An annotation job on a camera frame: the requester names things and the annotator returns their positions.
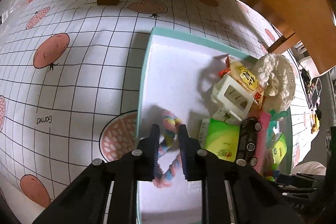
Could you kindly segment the green tissue pack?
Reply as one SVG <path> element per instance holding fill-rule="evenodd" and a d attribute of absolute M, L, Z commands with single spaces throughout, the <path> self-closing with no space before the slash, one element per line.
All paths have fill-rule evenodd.
<path fill-rule="evenodd" d="M 240 126 L 212 118 L 202 120 L 198 141 L 202 149 L 212 152 L 221 160 L 236 160 Z"/>
<path fill-rule="evenodd" d="M 287 153 L 287 144 L 283 132 L 274 135 L 270 143 L 270 150 L 275 164 L 280 164 Z"/>

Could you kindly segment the colourful bead toy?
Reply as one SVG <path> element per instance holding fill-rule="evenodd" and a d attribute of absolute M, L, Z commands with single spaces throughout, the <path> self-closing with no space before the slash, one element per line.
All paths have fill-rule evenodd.
<path fill-rule="evenodd" d="M 268 167 L 263 171 L 263 176 L 265 179 L 269 181 L 276 181 L 280 176 L 280 170 L 278 169 L 277 164 L 272 164 L 271 167 Z"/>

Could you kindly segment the black toy car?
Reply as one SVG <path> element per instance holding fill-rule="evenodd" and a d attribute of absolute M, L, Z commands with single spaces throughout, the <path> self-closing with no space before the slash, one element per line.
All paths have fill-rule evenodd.
<path fill-rule="evenodd" d="M 239 131 L 238 149 L 236 154 L 237 163 L 248 163 L 252 167 L 257 165 L 257 136 L 261 129 L 262 125 L 256 117 L 249 117 L 243 120 Z"/>

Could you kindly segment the pink hair roller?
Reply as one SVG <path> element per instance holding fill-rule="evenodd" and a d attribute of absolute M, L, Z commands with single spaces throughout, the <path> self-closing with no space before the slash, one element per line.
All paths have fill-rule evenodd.
<path fill-rule="evenodd" d="M 255 158 L 257 164 L 254 169 L 257 173 L 260 173 L 263 167 L 264 153 L 266 149 L 267 129 L 269 126 L 271 115 L 268 112 L 262 111 L 259 116 L 259 122 L 261 123 L 261 130 L 257 134 Z"/>

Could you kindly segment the green plastic figure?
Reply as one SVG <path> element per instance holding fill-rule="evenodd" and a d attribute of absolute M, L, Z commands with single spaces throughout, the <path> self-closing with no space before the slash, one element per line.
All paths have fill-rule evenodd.
<path fill-rule="evenodd" d="M 266 131 L 266 143 L 267 144 L 272 140 L 273 129 L 277 128 L 278 122 L 288 116 L 287 111 L 276 112 L 275 110 L 271 110 L 269 113 L 271 115 L 271 118 L 270 118 L 269 125 Z"/>

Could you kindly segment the yellow snack packet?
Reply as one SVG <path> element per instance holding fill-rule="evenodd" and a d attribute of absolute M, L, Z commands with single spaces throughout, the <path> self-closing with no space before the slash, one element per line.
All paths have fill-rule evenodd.
<path fill-rule="evenodd" d="M 264 89 L 261 87 L 257 77 L 240 61 L 231 56 L 226 58 L 225 64 L 226 69 L 218 73 L 219 77 L 231 76 L 253 97 L 254 103 L 261 108 L 264 100 Z"/>

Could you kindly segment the cream lace cloth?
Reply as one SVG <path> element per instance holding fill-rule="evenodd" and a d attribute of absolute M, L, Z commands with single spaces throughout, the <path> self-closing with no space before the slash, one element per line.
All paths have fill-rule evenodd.
<path fill-rule="evenodd" d="M 285 111 L 295 94 L 295 75 L 288 59 L 276 53 L 268 53 L 254 65 L 252 72 L 264 91 L 264 111 Z"/>

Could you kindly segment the white teal-rimmed tray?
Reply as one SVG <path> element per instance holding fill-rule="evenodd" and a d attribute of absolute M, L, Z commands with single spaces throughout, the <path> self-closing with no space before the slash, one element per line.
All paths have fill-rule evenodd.
<path fill-rule="evenodd" d="M 192 138 L 201 122 L 217 110 L 210 98 L 217 74 L 232 56 L 252 67 L 256 59 L 234 48 L 181 31 L 152 29 L 144 57 L 137 118 L 137 135 L 145 137 L 162 123 L 166 110 L 185 122 Z M 201 183 L 188 182 L 178 171 L 168 188 L 138 184 L 139 223 L 200 223 Z"/>

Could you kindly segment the smartphone on stand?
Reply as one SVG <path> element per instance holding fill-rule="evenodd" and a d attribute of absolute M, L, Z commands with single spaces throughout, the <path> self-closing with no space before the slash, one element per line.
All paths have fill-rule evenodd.
<path fill-rule="evenodd" d="M 322 83 L 319 77 L 312 79 L 308 92 L 309 107 L 314 109 L 322 92 Z"/>

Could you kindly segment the fruit pattern tablecloth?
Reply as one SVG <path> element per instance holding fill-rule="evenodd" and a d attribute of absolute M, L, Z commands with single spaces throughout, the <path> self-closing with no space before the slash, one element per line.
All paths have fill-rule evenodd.
<path fill-rule="evenodd" d="M 1 173 L 47 207 L 93 159 L 134 146 L 154 27 L 262 57 L 280 32 L 238 0 L 29 0 L 1 49 Z"/>

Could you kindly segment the clear plastic bag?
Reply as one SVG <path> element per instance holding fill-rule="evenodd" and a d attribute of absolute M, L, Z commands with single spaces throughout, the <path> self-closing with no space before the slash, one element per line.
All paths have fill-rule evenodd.
<path fill-rule="evenodd" d="M 18 0 L 11 1 L 4 9 L 1 9 L 1 30 L 11 27 L 18 17 Z"/>

